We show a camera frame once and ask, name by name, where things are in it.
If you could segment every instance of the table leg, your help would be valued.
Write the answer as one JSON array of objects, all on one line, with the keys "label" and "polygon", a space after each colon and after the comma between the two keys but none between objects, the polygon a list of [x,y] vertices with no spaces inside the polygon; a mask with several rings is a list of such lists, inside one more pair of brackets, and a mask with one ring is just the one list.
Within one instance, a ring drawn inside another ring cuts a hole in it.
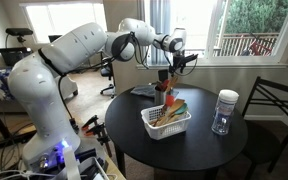
[{"label": "table leg", "polygon": [[207,170],[207,171],[205,172],[205,177],[204,177],[204,179],[205,179],[205,180],[215,180],[215,179],[216,179],[217,172],[218,172],[218,167]]},{"label": "table leg", "polygon": [[126,178],[124,153],[115,144],[114,144],[114,148],[115,148],[118,169]]}]

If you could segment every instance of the black round table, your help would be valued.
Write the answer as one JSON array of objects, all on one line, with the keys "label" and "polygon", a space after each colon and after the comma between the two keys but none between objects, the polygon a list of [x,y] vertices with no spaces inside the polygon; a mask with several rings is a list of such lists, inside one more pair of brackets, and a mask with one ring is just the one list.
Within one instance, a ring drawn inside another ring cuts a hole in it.
[{"label": "black round table", "polygon": [[218,95],[186,84],[178,84],[174,90],[179,92],[176,98],[185,100],[192,115],[187,130],[165,139],[151,139],[145,130],[141,110],[153,107],[154,99],[131,94],[132,89],[112,101],[105,117],[118,167],[124,175],[126,153],[154,168],[210,170],[210,177],[214,178],[218,168],[234,159],[246,144],[247,127],[241,114],[235,109],[227,135],[215,134],[211,126]]}]

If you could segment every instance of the blue light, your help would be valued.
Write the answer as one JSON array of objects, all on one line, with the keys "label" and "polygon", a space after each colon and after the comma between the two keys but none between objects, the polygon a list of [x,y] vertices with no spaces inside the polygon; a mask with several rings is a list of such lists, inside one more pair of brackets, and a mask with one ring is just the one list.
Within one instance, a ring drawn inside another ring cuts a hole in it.
[{"label": "blue light", "polygon": [[62,145],[63,145],[65,148],[69,146],[64,139],[62,140]]}]

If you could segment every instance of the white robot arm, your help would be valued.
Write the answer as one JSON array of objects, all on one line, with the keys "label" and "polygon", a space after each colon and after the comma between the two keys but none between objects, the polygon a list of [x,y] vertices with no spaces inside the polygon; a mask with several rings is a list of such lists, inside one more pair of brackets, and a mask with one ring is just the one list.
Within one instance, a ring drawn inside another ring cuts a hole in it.
[{"label": "white robot arm", "polygon": [[55,166],[55,154],[61,154],[63,144],[72,146],[74,151],[83,145],[72,129],[52,71],[64,76],[101,50],[116,60],[129,61],[136,45],[153,44],[164,51],[181,54],[185,36],[184,29],[176,29],[172,36],[157,35],[153,27],[130,18],[124,19],[115,33],[104,32],[98,24],[89,23],[15,64],[8,79],[10,91],[37,129],[23,149],[26,168],[38,171],[41,158],[45,160],[45,157],[48,166]]}]

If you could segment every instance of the bottle cap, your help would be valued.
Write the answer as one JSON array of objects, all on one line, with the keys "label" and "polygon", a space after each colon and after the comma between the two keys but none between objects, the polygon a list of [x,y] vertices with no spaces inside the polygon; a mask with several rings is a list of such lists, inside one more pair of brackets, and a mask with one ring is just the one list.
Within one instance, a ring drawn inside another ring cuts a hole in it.
[{"label": "bottle cap", "polygon": [[229,102],[236,102],[238,99],[239,95],[237,92],[229,90],[229,89],[223,89],[220,91],[219,98],[224,100],[224,101],[229,101]]}]

